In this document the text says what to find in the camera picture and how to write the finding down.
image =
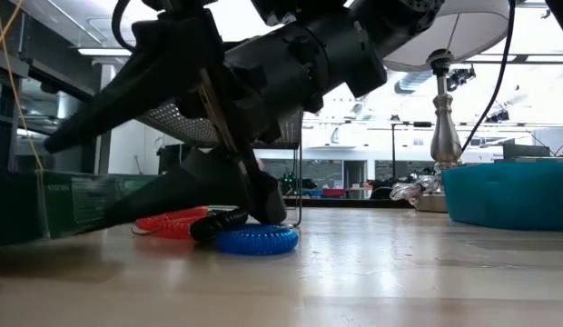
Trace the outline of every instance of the red coiled cord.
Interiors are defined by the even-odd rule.
[[[133,233],[167,239],[191,240],[191,234],[189,233],[191,225],[206,217],[208,212],[207,207],[196,207],[137,219],[135,226],[143,233],[138,233],[134,230]]]

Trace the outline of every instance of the teal plastic tub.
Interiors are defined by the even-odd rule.
[[[443,172],[451,220],[563,231],[563,163],[490,163]]]

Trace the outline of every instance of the white lamp shade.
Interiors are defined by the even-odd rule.
[[[384,65],[400,72],[429,71],[429,56],[448,48],[460,63],[503,40],[508,22],[508,0],[447,0],[433,26],[386,56]]]

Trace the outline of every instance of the green box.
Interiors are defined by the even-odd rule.
[[[129,223],[104,214],[116,201],[156,177],[4,173],[0,176],[0,245],[57,239]]]

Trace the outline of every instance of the metal perforated panel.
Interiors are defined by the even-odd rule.
[[[187,144],[214,147],[217,133],[208,119],[188,119],[174,104],[166,104],[146,113],[139,120]],[[273,144],[256,143],[256,149],[297,149],[301,137],[301,113],[280,122],[281,137]]]

